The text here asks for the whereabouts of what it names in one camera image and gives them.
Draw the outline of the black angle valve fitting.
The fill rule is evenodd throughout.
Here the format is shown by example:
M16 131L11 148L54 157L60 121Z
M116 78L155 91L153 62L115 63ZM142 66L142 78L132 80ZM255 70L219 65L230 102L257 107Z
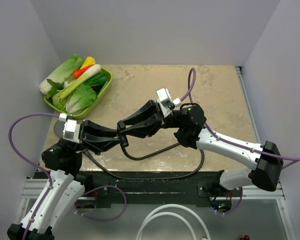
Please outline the black angle valve fitting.
M129 146L127 136L125 134L123 134L120 130L117 130L117 137L120 140L121 147L126 148Z

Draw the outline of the grey shower head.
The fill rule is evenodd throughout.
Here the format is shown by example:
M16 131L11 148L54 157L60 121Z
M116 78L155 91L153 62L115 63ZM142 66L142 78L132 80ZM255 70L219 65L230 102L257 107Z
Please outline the grey shower head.
M54 124L53 131L58 138L63 137L64 127L65 127L64 121L57 120L56 123Z

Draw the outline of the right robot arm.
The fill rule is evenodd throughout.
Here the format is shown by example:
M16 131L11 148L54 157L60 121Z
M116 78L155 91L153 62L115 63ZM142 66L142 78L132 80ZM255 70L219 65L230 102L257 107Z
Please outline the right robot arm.
M176 108L149 100L117 123L117 136L121 147L125 148L129 145L127 136L143 139L152 137L160 129L176 129L174 136L181 146L210 151L244 165L240 169L219 172L212 185L217 196L223 197L230 190L250 185L275 191L283 167L277 146L270 141L261 145L214 132L206 121L204 111L197 103L184 103Z

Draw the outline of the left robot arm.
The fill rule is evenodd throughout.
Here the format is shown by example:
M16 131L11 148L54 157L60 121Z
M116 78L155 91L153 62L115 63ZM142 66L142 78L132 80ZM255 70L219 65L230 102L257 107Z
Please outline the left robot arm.
M33 167L42 170L48 180L31 210L19 224L10 225L7 235L10 240L53 240L53 228L80 196L89 196L93 192L94 184L87 179L75 181L72 174L61 169L48 172L16 148L12 137L13 129L17 123L31 116L26 115L12 123L8 140L14 152Z

